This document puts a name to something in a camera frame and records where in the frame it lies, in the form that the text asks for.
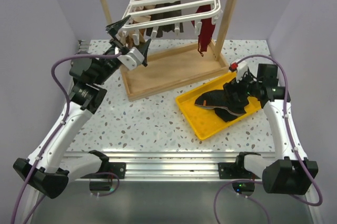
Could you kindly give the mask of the tan brown underwear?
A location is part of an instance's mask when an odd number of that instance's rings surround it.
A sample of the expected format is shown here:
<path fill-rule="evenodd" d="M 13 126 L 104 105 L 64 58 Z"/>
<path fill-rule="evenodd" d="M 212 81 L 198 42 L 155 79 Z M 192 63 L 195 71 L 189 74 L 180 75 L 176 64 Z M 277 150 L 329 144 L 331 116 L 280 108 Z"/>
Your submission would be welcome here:
<path fill-rule="evenodd" d="M 158 8 L 164 8 L 169 6 L 176 6 L 180 5 L 181 1 L 176 1 L 173 3 L 162 3 L 162 4 L 152 4 L 152 5 L 140 5 L 140 6 L 133 6 L 131 9 L 131 12 L 142 12 L 142 11 L 150 11 L 155 10 Z M 182 16 L 182 10 L 181 9 L 175 9 L 172 11 L 163 11 L 163 12 L 157 12 L 153 14 L 142 14 L 140 16 L 132 16 L 131 17 L 131 23 L 132 24 L 139 24 L 139 23 L 145 23 L 150 21 L 157 21 L 162 20 L 166 18 L 174 18 Z M 184 32 L 184 26 L 183 23 L 180 22 L 179 24 L 166 24 L 161 25 L 157 28 L 156 38 L 160 38 L 163 36 L 163 33 L 166 32 L 174 32 L 177 36 L 179 36 L 180 33 Z"/>

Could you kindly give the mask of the black striped underwear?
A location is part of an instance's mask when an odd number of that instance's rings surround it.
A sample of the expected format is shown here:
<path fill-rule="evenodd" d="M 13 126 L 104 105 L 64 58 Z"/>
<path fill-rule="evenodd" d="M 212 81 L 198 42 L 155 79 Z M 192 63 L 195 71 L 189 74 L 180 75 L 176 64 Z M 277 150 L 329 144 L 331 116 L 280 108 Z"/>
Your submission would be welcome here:
<path fill-rule="evenodd" d="M 246 115 L 245 107 L 249 101 L 232 101 L 224 90 L 211 90 L 196 98 L 194 105 L 205 110 L 212 110 L 224 122 L 231 122 Z"/>

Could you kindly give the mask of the white plastic clip hanger frame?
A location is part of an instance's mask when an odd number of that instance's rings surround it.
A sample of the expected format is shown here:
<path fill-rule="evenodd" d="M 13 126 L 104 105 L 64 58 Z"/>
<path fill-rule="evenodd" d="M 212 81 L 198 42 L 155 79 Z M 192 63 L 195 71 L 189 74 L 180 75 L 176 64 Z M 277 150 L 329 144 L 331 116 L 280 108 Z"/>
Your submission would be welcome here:
<path fill-rule="evenodd" d="M 216 24 L 222 13 L 220 0 L 130 0 L 124 17 L 128 21 L 121 27 L 120 36 L 130 38 L 139 44 L 141 31 L 151 30 L 150 38 L 155 39 L 159 30 L 172 27 L 179 35 L 182 24 L 192 22 L 194 34 L 199 36 L 202 24 L 209 20 Z"/>

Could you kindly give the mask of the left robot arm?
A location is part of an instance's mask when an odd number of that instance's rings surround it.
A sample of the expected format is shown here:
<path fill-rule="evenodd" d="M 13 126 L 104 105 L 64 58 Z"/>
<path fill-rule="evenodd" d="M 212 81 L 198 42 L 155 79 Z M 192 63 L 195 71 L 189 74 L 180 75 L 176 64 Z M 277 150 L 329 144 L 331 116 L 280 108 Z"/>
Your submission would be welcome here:
<path fill-rule="evenodd" d="M 107 94 L 102 88 L 106 80 L 121 66 L 129 70 L 147 66 L 150 41 L 141 47 L 128 48 L 117 38 L 129 19 L 130 16 L 126 16 L 106 27 L 111 47 L 104 54 L 76 54 L 52 66 L 52 78 L 65 95 L 66 103 L 42 143 L 28 158 L 18 158 L 13 164 L 25 184 L 51 199 L 58 197 L 76 179 L 87 175 L 112 176 L 108 157 L 96 150 L 68 164 L 61 164 L 61 161 L 82 126 L 102 104 Z"/>

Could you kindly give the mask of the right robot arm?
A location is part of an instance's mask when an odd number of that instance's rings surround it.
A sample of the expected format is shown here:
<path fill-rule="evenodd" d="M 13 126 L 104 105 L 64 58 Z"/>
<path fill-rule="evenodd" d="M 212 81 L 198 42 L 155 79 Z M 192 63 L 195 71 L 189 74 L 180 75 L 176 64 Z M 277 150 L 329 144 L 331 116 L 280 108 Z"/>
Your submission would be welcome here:
<path fill-rule="evenodd" d="M 304 195 L 318 173 L 316 161 L 310 161 L 303 150 L 292 118 L 291 99 L 287 87 L 279 85 L 278 66 L 259 64 L 253 76 L 246 61 L 234 62 L 230 71 L 235 78 L 224 85 L 231 100 L 256 98 L 266 115 L 275 147 L 274 161 L 260 154 L 241 152 L 233 166 L 237 176 L 251 173 L 262 180 L 267 193 Z"/>

